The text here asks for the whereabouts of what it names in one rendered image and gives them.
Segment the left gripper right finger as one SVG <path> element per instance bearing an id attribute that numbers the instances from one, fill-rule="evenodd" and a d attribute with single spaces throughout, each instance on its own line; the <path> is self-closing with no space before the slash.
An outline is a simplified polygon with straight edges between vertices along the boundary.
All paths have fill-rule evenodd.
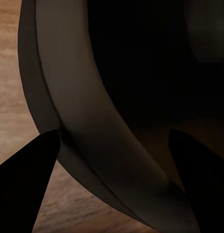
<path id="1" fill-rule="evenodd" d="M 174 129 L 168 147 L 201 233 L 224 233 L 224 159 Z"/>

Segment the cauldron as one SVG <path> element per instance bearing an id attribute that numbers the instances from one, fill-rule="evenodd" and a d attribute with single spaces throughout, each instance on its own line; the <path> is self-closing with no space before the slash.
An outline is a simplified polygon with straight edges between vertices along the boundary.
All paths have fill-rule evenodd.
<path id="1" fill-rule="evenodd" d="M 224 159 L 224 0 L 22 0 L 17 53 L 78 183 L 160 233 L 201 233 L 168 139 Z"/>

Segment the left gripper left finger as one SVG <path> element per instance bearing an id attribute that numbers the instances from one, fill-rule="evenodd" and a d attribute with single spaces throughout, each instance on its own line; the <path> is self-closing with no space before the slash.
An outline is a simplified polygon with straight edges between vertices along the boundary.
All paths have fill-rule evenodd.
<path id="1" fill-rule="evenodd" d="M 0 233 L 32 233 L 60 147 L 52 130 L 0 165 Z"/>

